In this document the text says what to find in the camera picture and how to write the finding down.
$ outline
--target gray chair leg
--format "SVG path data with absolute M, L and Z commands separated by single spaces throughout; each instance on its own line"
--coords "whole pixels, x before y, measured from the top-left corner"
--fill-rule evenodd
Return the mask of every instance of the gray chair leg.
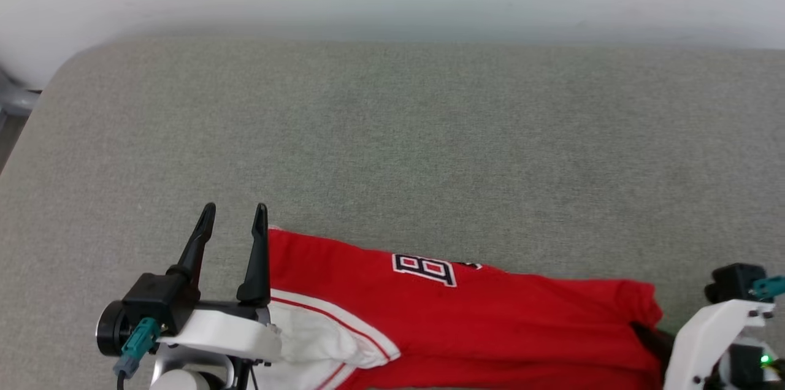
M 39 95 L 14 85 L 0 71 L 0 109 L 8 116 L 28 117 L 39 101 Z

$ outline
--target gray couch cushion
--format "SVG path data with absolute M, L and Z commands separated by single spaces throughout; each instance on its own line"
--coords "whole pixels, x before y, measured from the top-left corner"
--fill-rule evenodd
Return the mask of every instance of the gray couch cushion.
M 266 202 L 280 227 L 362 247 L 652 281 L 679 328 L 715 267 L 785 270 L 783 69 L 783 52 L 640 47 L 84 52 L 0 175 L 2 387 L 112 388 L 98 316 L 176 261 L 210 201 L 206 298 L 233 297 Z

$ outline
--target red stripe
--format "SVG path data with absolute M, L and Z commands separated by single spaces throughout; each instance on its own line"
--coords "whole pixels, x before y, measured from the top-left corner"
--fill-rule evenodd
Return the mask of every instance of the red stripe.
M 390 361 L 390 357 L 387 354 L 387 352 L 385 351 L 385 349 L 381 348 L 381 345 L 379 345 L 379 343 L 377 343 L 375 340 L 373 340 L 373 338 L 369 337 L 368 335 L 364 334 L 363 332 L 359 331 L 358 329 L 355 329 L 355 328 L 351 327 L 350 325 L 344 323 L 343 321 L 339 320 L 338 318 L 335 317 L 335 315 L 332 315 L 330 312 L 326 312 L 326 311 L 323 311 L 322 309 L 309 306 L 308 304 L 297 303 L 297 302 L 289 301 L 289 300 L 283 300 L 282 298 L 275 298 L 275 297 L 273 297 L 272 300 L 273 301 L 278 301 L 279 303 L 291 304 L 292 306 L 303 307 L 303 308 L 308 309 L 309 311 L 318 312 L 318 313 L 320 313 L 320 314 L 330 318 L 334 322 L 339 323 L 340 325 L 344 326 L 345 328 L 349 329 L 350 331 L 355 332 L 355 334 L 358 334 L 359 336 L 364 337 L 365 339 L 369 340 L 371 343 L 373 343 L 373 345 L 376 346 L 376 348 L 379 349 L 379 351 L 381 351 L 382 354 L 384 354 L 385 359 L 387 359 L 387 361 Z
M 324 382 L 322 382 L 322 384 L 321 384 L 319 387 L 317 387 L 317 388 L 316 388 L 316 390 L 322 390 L 322 388 L 325 388 L 327 384 L 330 384 L 330 381 L 332 381 L 332 380 L 333 380 L 333 378 L 335 378 L 335 376 L 336 376 L 337 374 L 339 374 L 339 372 L 340 372 L 341 370 L 343 370 L 343 368 L 344 368 L 344 367 L 346 367 L 346 363 L 345 363 L 345 362 L 342 362 L 342 363 L 341 363 L 341 367 L 339 367 L 339 368 L 335 369 L 335 371 L 333 372 L 333 374 L 331 374 L 331 375 L 329 376 L 329 378 L 325 379 L 325 380 L 324 380 Z

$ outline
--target teal connector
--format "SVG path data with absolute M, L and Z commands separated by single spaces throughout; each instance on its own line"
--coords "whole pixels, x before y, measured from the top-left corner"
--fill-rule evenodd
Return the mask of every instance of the teal connector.
M 161 326 L 153 318 L 142 318 L 128 338 L 121 353 L 140 360 L 145 353 L 155 345 L 155 340 L 161 336 Z
M 759 279 L 752 283 L 752 290 L 758 300 L 768 300 L 785 293 L 785 277 L 776 276 Z
M 115 375 L 120 376 L 120 372 L 123 372 L 126 379 L 134 376 L 142 357 L 153 348 L 155 340 L 160 337 L 161 328 L 158 323 L 153 318 L 142 318 L 121 349 L 120 359 L 112 368 Z

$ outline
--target printed number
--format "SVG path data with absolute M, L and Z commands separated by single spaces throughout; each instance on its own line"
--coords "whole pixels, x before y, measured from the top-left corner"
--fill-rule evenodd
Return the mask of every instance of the printed number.
M 474 270 L 480 270 L 480 269 L 483 268 L 483 265 L 479 264 L 479 262 L 460 262 L 459 261 L 458 264 L 460 264 L 462 266 L 466 266 L 466 267 L 471 267 Z
M 421 256 L 392 254 L 392 269 L 395 272 L 411 273 L 418 277 L 439 281 L 447 287 L 457 287 L 452 264 L 440 259 L 423 258 Z

